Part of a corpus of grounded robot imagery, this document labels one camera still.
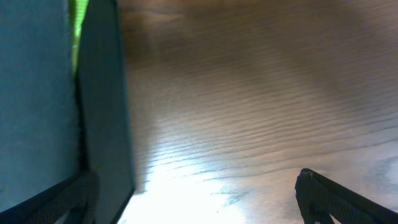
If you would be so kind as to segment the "black gift box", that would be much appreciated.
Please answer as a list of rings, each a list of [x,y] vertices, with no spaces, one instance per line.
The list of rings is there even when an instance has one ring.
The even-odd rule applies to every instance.
[[[94,223],[136,185],[119,9],[89,1],[73,74],[68,1],[1,0],[1,212],[76,176],[99,178]]]

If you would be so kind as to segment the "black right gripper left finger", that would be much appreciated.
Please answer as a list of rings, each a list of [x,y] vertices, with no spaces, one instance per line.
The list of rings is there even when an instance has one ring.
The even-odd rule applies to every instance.
[[[92,171],[78,173],[63,182],[1,212],[1,223],[48,224],[67,215],[65,223],[95,222],[99,178]]]

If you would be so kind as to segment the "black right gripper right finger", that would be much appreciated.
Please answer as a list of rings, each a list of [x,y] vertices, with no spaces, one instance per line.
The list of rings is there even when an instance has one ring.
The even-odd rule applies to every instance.
[[[295,183],[305,224],[397,223],[397,213],[311,170],[302,169]]]

